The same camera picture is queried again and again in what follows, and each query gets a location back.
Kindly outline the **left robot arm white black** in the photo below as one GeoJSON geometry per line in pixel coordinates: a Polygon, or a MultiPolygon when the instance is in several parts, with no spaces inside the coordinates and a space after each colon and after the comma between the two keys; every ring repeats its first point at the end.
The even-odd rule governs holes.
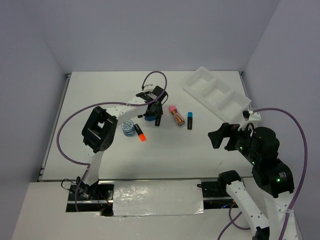
{"type": "Polygon", "coordinates": [[[104,151],[112,145],[117,127],[135,117],[153,118],[155,126],[160,126],[163,115],[162,101],[167,96],[168,93],[157,85],[153,90],[137,93],[124,104],[117,103],[107,109],[97,106],[92,110],[81,132],[89,157],[89,168],[85,177],[78,177],[76,180],[82,196],[88,200],[97,196],[102,157],[104,151]]]}

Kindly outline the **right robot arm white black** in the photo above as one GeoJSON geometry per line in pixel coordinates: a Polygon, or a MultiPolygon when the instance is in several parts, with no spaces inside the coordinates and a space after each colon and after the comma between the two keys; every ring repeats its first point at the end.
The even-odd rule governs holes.
{"type": "Polygon", "coordinates": [[[289,210],[294,195],[293,174],[278,158],[280,142],[267,127],[241,129],[238,124],[223,123],[208,133],[212,147],[218,149],[227,138],[227,151],[239,151],[252,165],[252,176],[261,190],[267,214],[256,205],[235,170],[219,174],[217,190],[235,201],[247,220],[254,240],[297,240],[295,216],[289,210]]]}

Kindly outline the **blue slime jar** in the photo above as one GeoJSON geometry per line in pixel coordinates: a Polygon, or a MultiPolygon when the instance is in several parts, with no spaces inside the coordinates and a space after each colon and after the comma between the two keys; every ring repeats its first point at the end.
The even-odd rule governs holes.
{"type": "Polygon", "coordinates": [[[157,119],[157,116],[156,115],[146,115],[144,117],[144,120],[147,121],[147,122],[153,122],[157,119]]]}
{"type": "Polygon", "coordinates": [[[126,137],[132,137],[136,132],[135,124],[132,120],[126,120],[125,122],[123,122],[121,124],[121,129],[122,129],[123,134],[126,137]]]}

